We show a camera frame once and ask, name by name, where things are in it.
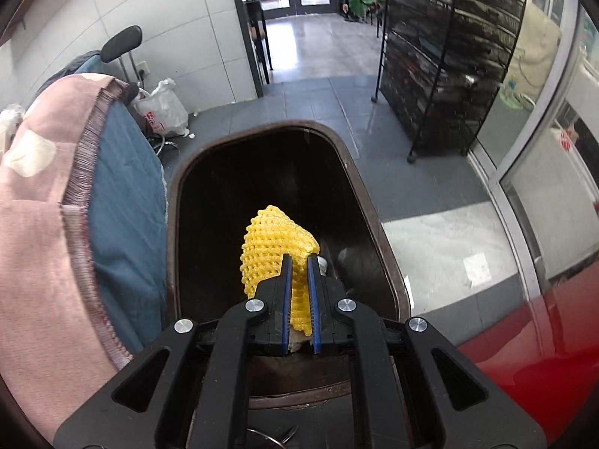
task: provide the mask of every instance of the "fabric fringe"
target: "fabric fringe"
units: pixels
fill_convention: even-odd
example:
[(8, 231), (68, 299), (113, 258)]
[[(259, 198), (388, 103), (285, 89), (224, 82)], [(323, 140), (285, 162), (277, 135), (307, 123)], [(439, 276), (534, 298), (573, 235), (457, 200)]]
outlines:
[(100, 343), (119, 370), (133, 356), (116, 335), (98, 292), (89, 244), (88, 209), (106, 116), (112, 103), (122, 97), (125, 89), (124, 83), (113, 79), (98, 93), (94, 109), (77, 144), (73, 168), (61, 203), (67, 247), (77, 287)]

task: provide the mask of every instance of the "trash can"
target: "trash can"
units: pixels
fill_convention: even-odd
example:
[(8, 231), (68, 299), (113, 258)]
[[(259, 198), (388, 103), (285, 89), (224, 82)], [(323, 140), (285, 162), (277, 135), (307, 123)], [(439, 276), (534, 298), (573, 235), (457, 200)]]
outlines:
[[(311, 232), (327, 275), (380, 316), (403, 320), (410, 305), (376, 211), (343, 141), (315, 122), (282, 122), (230, 136), (188, 159), (169, 208), (169, 284), (176, 317), (206, 322), (244, 301), (243, 236), (272, 204)], [(349, 393), (343, 358), (309, 346), (252, 363), (251, 408), (300, 405)]]

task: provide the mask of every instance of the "red glossy object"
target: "red glossy object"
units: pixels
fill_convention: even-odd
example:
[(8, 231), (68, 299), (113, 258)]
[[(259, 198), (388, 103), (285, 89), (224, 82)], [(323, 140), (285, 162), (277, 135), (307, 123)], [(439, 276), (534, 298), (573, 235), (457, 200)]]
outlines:
[(599, 263), (460, 350), (543, 427), (552, 443), (599, 380)]

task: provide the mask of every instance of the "pink fabric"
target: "pink fabric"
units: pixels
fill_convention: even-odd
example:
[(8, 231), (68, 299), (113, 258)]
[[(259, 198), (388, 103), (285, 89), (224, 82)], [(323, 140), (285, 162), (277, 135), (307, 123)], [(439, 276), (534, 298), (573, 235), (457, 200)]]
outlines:
[[(0, 373), (50, 442), (131, 358), (97, 294), (86, 231), (98, 140), (123, 91), (100, 74), (58, 80), (32, 105), (0, 164)], [(40, 159), (19, 146), (31, 137), (54, 153), (26, 177), (14, 163)]]

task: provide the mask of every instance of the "triangular cutout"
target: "triangular cutout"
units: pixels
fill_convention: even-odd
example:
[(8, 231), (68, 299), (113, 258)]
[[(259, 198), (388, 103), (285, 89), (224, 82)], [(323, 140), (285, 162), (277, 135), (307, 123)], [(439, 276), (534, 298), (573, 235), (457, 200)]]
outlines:
[(466, 410), (487, 398), (486, 391), (441, 349), (433, 349), (432, 357), (455, 410)]
[(148, 410), (169, 354), (168, 349), (154, 353), (139, 370), (121, 383), (113, 394), (113, 400), (136, 412)]

